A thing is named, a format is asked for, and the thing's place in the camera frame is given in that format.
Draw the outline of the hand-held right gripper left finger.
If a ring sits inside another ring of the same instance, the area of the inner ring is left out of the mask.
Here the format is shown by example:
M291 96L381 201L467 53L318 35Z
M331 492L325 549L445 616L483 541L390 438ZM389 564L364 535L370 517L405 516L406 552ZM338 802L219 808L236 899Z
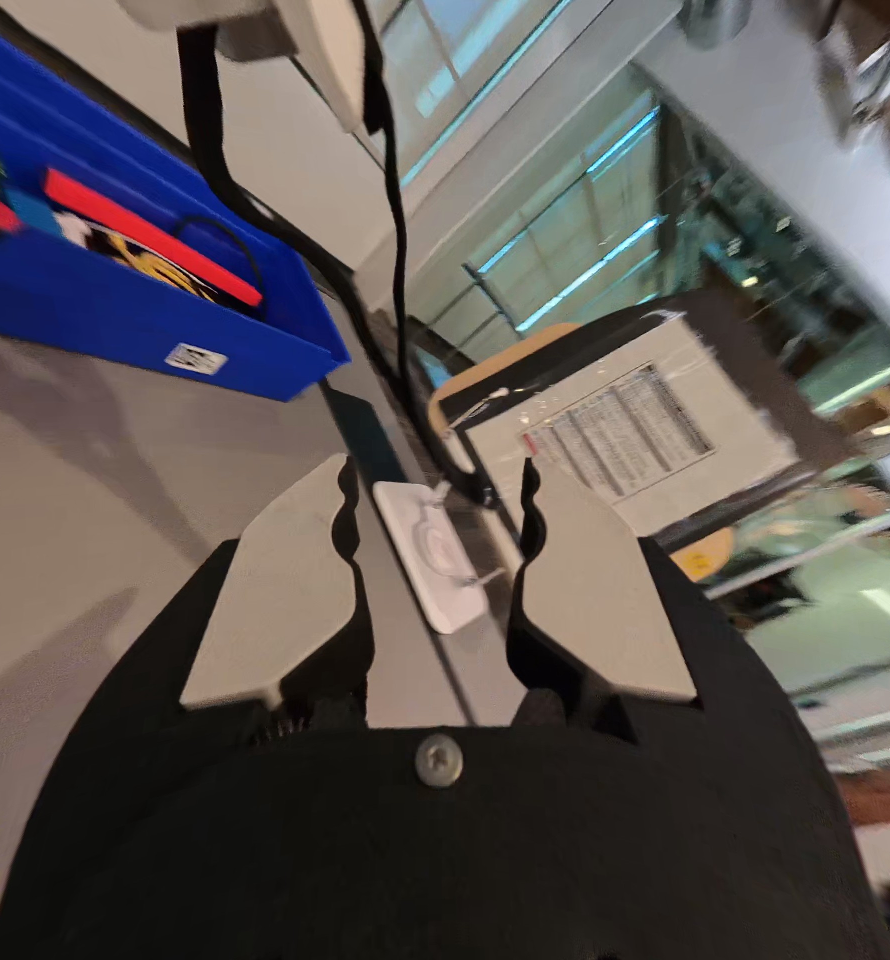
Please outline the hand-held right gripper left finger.
M376 644L355 555L358 477L337 453L244 529L180 696L271 710L359 692Z

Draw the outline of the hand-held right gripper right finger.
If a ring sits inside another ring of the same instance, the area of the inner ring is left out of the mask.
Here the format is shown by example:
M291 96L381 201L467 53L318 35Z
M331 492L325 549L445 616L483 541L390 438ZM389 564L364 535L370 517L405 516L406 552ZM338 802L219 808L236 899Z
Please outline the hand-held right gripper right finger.
M690 704L697 689L633 530L542 457L523 464L522 563L506 656L567 706L612 693Z

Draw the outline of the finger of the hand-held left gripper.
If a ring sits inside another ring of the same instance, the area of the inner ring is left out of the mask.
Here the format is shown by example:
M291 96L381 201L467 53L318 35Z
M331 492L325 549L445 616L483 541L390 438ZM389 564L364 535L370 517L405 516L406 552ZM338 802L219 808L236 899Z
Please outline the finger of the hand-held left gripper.
M391 107L379 32L365 1L278 1L293 58L342 129L384 131Z
M119 1L140 26L176 32L216 26L216 50L232 63L293 59L297 44L272 1Z

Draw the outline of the blue plastic bin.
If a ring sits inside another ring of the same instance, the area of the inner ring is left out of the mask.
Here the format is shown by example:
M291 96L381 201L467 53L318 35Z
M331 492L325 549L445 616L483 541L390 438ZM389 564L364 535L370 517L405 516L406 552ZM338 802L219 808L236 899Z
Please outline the blue plastic bin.
M255 286L250 307L48 198L52 167ZM0 334L276 401L352 360L305 263L226 210L184 160L0 36L0 190L64 238L0 236Z

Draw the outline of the acrylic sign stand wooden board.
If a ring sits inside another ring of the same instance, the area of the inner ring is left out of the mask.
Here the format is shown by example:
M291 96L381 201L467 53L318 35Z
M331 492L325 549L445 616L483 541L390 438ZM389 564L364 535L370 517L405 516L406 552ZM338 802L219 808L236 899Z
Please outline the acrylic sign stand wooden board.
M484 578L437 558L442 495L379 496L420 592L510 585L522 563L527 458L550 462L668 552L731 527L855 452L779 367L738 294L689 291L555 325L451 378L427 402L438 438L495 494Z

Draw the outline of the red object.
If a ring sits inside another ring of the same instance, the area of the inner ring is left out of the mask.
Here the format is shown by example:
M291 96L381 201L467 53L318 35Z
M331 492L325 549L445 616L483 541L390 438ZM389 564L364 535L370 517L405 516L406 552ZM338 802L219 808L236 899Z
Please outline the red object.
M146 247L152 254L172 262L247 306L261 306L263 294L255 286L69 175L48 167L43 177L43 189L48 198L86 220Z

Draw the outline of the teal plastic block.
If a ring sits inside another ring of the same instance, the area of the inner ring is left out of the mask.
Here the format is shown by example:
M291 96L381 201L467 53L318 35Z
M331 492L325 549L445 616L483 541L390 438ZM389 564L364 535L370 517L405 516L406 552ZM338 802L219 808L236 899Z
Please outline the teal plastic block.
M64 233L54 209L41 198L9 186L5 196L19 221L30 229L64 238Z

